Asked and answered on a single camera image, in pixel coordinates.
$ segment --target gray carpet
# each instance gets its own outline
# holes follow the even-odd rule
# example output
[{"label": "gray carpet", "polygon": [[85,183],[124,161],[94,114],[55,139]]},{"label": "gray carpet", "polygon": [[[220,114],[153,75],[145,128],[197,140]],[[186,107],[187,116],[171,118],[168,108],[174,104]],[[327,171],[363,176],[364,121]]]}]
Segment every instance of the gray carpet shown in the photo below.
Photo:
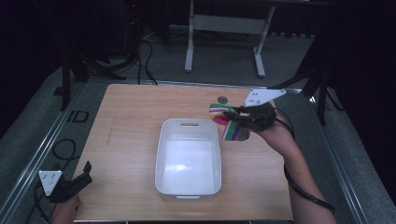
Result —
[{"label": "gray carpet", "polygon": [[[269,36],[262,53],[267,75],[265,78],[259,78],[256,76],[251,49],[258,42],[257,36],[249,36],[243,41],[212,43],[208,41],[210,35],[197,35],[200,37],[196,38],[193,68],[190,73],[184,72],[187,46],[185,35],[172,37],[169,45],[153,35],[146,38],[153,47],[148,69],[160,85],[172,81],[231,86],[272,86],[294,76],[312,42],[312,38],[305,37]],[[149,56],[149,45],[142,44],[140,52],[142,60],[145,62]],[[0,187],[1,202],[4,202],[12,191],[23,168],[35,151],[40,148],[40,143],[51,125],[60,116],[64,116],[65,120],[62,122],[62,129],[56,135],[56,141],[65,138],[73,139],[77,144],[76,154],[81,153],[107,85],[116,82],[132,84],[137,82],[136,66],[126,71],[119,71],[119,74],[127,77],[127,80],[115,81],[101,75],[92,75],[89,82],[82,86],[73,81],[74,90],[80,91],[67,114],[59,111],[62,99],[52,95],[55,87],[61,85],[61,70],[49,76],[21,116],[0,140],[2,163],[0,175],[3,180],[6,180],[2,181]],[[150,84],[144,72],[141,77],[142,82]],[[304,80],[290,87],[300,89],[303,85]],[[359,137],[344,112],[336,110],[331,103],[327,103],[325,114],[327,126],[323,131],[323,127],[319,125],[315,117],[314,108],[302,95],[292,94],[279,98],[276,100],[276,104],[290,116],[296,130],[297,142],[307,157],[319,187],[329,202],[337,209],[338,223],[392,223],[396,220],[396,209],[379,181]],[[68,121],[72,111],[88,112],[87,121]],[[336,149],[344,164],[343,167],[351,186],[353,186],[353,192],[359,199],[363,220],[356,219],[354,213],[351,212],[348,200],[346,200],[345,189],[340,186],[339,177],[333,170],[328,152],[329,143],[324,140],[323,132],[332,139],[331,147]],[[67,142],[60,144],[58,148],[65,156],[71,153],[71,145]],[[55,162],[64,164],[64,161],[57,160],[49,152],[41,167],[49,169]],[[77,162],[70,163],[65,171],[66,178],[71,178]],[[24,222],[32,205],[33,187],[31,186],[21,198],[21,203],[10,223]],[[43,223],[43,221],[35,212],[30,223]]]}]

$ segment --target wooden table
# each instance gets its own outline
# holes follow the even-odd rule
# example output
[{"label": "wooden table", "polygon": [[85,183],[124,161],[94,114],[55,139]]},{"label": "wooden table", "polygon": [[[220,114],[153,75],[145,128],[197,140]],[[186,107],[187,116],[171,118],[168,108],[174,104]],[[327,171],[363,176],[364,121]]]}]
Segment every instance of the wooden table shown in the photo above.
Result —
[{"label": "wooden table", "polygon": [[196,86],[108,87],[78,163],[93,182],[79,195],[76,221],[291,220],[283,159],[256,134],[220,141],[222,186],[210,201],[167,202],[155,188],[158,140],[167,119],[210,119],[218,97],[239,106],[249,89]]}]

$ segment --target colorful cloth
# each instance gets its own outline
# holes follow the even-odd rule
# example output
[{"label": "colorful cloth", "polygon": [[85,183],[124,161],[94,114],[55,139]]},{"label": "colorful cloth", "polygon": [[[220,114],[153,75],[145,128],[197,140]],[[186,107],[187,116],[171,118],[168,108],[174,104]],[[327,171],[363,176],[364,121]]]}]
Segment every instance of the colorful cloth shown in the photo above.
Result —
[{"label": "colorful cloth", "polygon": [[227,119],[223,112],[232,112],[236,114],[236,111],[228,105],[210,105],[209,115],[213,121],[217,124],[224,125],[225,129],[221,135],[221,139],[225,141],[245,141],[250,137],[250,130],[243,128],[235,120]]}]

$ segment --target white plastic bin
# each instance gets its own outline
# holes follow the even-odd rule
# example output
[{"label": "white plastic bin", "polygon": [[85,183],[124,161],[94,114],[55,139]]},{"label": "white plastic bin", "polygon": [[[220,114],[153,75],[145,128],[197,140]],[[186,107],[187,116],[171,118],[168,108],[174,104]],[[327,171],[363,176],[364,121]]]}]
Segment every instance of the white plastic bin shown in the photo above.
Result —
[{"label": "white plastic bin", "polygon": [[211,199],[221,187],[217,125],[209,119],[163,123],[155,186],[165,200]]}]

